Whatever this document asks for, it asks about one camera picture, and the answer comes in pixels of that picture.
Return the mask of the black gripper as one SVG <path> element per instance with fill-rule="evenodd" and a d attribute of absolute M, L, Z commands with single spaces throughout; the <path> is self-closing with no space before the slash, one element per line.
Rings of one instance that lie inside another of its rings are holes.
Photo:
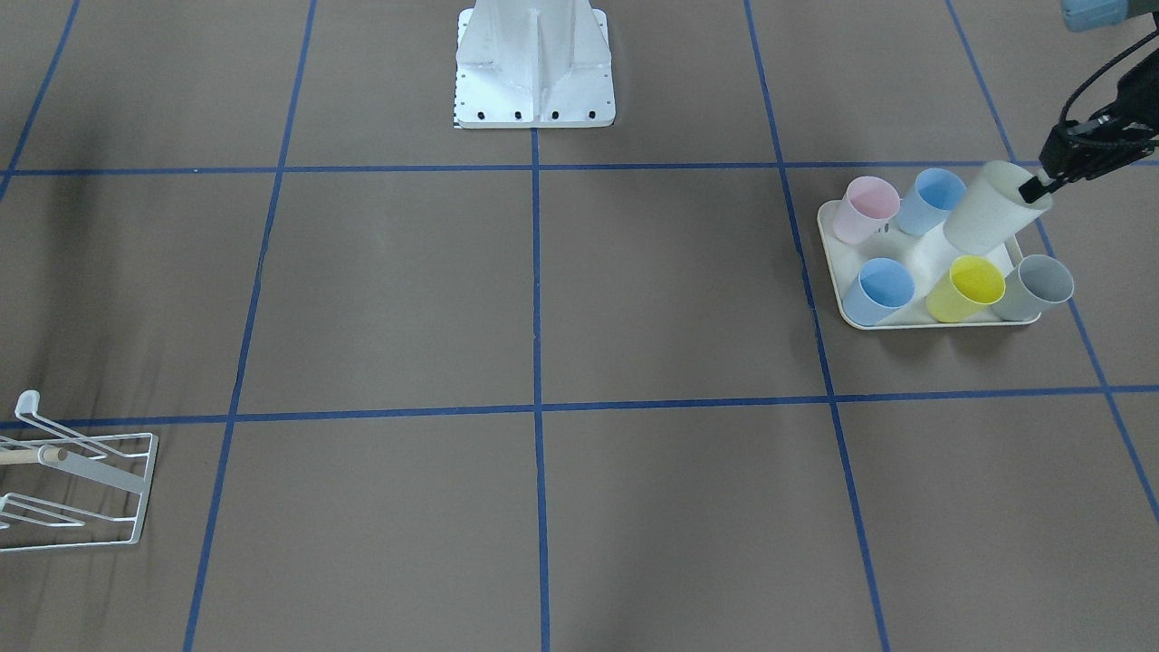
<path fill-rule="evenodd" d="M 1116 98 L 1085 122 L 1067 116 L 1076 97 L 1067 98 L 1038 153 L 1038 162 L 1050 178 L 1032 177 L 1018 188 L 1026 204 L 1051 197 L 1060 182 L 1094 180 L 1156 152 L 1154 81 L 1121 81 Z"/>

